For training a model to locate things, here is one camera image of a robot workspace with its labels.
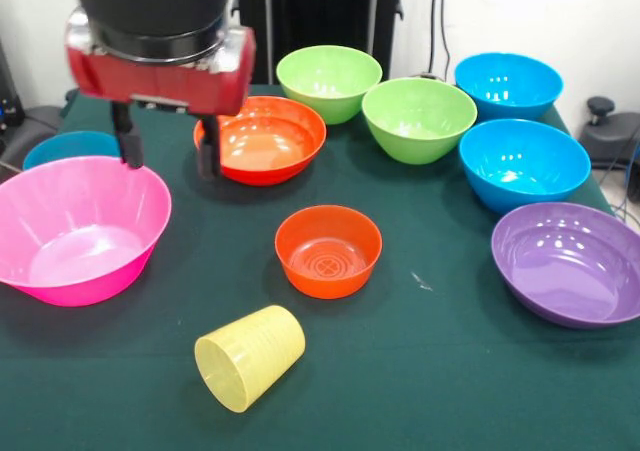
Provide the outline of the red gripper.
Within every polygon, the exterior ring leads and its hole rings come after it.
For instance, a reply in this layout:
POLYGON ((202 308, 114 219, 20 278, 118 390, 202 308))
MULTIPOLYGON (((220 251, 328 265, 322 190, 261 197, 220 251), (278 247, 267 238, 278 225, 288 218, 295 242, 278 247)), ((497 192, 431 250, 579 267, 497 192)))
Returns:
POLYGON ((126 103, 151 102, 202 115, 199 173, 204 179, 220 175, 215 115, 237 114, 248 96, 256 52, 252 29, 237 26, 224 30, 210 53, 190 63, 143 64, 102 48, 92 35, 85 11, 78 7, 67 21, 65 48, 79 90, 112 101, 114 135, 124 164, 132 169, 143 166, 141 139, 126 103))

